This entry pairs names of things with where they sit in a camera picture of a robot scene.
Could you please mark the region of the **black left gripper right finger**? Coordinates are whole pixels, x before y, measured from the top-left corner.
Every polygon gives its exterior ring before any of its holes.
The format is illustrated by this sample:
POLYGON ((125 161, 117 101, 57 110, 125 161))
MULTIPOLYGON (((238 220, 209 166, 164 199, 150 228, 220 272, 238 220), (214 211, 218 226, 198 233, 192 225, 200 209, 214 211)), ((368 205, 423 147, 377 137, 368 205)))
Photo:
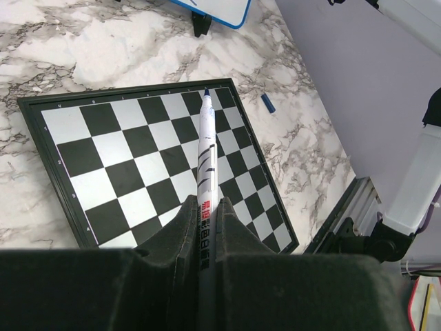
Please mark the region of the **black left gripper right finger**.
POLYGON ((227 198, 216 220, 216 330, 409 329, 375 259, 276 254, 242 224, 227 198))

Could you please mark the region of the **blue marker cap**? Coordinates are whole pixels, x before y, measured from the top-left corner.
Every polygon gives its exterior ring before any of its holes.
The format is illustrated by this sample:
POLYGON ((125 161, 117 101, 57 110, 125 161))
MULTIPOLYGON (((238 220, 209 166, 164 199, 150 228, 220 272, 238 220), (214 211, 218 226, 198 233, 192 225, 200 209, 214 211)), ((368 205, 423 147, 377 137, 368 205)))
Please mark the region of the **blue marker cap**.
POLYGON ((261 99, 263 100, 263 103, 265 104, 266 108, 268 109, 268 111, 273 114, 275 113, 276 109, 273 105, 273 103, 271 102, 271 100, 269 99, 267 94, 262 94, 261 95, 261 99))

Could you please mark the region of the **blue framed whiteboard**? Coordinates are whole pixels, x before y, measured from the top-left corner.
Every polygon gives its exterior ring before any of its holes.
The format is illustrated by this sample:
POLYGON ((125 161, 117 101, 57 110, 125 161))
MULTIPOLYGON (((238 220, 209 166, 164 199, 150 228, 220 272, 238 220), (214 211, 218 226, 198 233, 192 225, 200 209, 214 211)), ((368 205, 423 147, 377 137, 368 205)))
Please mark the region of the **blue framed whiteboard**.
POLYGON ((208 14, 213 20, 233 29, 240 28, 246 19, 251 0, 171 0, 184 8, 208 14))

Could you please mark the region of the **white blue whiteboard marker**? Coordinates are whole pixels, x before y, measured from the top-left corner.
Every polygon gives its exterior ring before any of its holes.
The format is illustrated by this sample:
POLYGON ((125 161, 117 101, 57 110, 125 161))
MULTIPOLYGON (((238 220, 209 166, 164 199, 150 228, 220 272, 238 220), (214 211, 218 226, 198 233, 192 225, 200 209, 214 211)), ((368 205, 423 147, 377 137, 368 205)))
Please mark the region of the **white blue whiteboard marker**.
POLYGON ((218 207, 216 120, 209 90, 199 117, 198 203, 198 329, 216 329, 216 215, 218 207))

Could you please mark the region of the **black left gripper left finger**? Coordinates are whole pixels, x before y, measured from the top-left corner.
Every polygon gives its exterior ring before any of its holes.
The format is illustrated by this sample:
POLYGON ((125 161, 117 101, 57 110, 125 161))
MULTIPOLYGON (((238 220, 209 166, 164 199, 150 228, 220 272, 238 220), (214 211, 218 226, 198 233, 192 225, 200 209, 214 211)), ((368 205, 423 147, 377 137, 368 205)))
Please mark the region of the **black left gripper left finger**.
POLYGON ((4 250, 2 330, 195 330, 196 214, 134 249, 4 250))

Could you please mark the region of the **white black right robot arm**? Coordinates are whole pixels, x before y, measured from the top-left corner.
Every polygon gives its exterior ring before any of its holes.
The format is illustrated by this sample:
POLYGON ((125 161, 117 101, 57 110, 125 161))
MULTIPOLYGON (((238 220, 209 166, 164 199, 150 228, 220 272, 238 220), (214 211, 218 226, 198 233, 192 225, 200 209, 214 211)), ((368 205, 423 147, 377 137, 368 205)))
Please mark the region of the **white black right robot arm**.
POLYGON ((399 261, 440 209, 440 2, 357 6, 340 54, 351 73, 347 127, 382 205, 339 247, 399 261))

